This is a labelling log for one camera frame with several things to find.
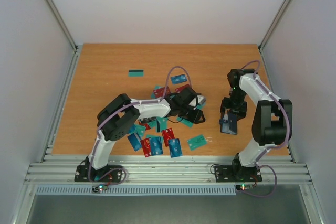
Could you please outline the dark blue card holder wallet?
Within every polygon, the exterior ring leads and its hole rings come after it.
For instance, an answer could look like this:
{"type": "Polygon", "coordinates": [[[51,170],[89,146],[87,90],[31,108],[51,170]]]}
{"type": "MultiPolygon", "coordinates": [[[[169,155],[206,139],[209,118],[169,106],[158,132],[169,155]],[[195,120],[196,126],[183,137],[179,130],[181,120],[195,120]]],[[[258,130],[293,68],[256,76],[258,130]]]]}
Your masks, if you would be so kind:
{"type": "Polygon", "coordinates": [[[231,112],[225,112],[219,120],[220,132],[225,134],[237,135],[237,115],[231,112]]]}

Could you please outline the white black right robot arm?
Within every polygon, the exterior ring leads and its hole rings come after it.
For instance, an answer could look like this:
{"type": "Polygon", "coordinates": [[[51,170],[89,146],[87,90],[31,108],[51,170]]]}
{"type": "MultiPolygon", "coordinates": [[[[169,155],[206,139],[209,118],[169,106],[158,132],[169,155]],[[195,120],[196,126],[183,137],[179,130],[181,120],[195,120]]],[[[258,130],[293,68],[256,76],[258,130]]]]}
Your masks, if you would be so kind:
{"type": "Polygon", "coordinates": [[[229,178],[240,182],[257,174],[259,160],[270,150],[288,144],[292,131],[292,102],[275,95],[254,69],[232,69],[227,80],[229,96],[222,99],[220,106],[222,133],[238,133],[238,121],[247,114],[246,96],[256,106],[251,126],[252,139],[235,155],[227,169],[229,178]]]}

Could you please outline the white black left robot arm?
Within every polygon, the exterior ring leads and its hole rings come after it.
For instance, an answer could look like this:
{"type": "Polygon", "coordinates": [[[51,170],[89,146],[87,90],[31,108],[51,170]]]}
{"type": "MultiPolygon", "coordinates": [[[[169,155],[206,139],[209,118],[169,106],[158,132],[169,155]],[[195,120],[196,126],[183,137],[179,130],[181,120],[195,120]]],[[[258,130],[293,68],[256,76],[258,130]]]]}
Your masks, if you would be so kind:
{"type": "Polygon", "coordinates": [[[191,87],[150,100],[131,99],[125,93],[117,96],[97,115],[95,144],[85,159],[88,181],[97,182],[107,176],[108,159],[115,142],[129,133],[137,120],[178,116],[193,124],[204,123],[205,116],[198,106],[205,101],[191,87]]]}

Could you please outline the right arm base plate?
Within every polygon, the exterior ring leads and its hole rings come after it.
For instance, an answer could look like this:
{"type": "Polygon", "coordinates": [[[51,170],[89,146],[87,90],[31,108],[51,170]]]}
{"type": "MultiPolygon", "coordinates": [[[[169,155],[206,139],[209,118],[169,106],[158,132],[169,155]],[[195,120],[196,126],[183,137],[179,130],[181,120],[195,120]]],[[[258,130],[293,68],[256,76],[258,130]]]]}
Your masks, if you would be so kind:
{"type": "Polygon", "coordinates": [[[262,182],[260,170],[255,167],[233,169],[229,165],[216,165],[214,166],[214,173],[217,183],[262,182]]]}

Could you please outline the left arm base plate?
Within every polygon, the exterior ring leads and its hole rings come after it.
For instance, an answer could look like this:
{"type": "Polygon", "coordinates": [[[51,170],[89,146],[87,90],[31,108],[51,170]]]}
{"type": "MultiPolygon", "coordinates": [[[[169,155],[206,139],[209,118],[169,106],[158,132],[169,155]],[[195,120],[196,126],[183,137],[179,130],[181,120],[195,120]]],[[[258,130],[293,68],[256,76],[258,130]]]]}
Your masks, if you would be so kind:
{"type": "Polygon", "coordinates": [[[77,167],[75,172],[74,181],[81,183],[88,183],[90,179],[95,183],[118,183],[121,181],[123,171],[123,167],[120,165],[107,165],[106,167],[95,170],[91,169],[91,173],[89,175],[89,166],[88,165],[80,165],[77,167]]]}

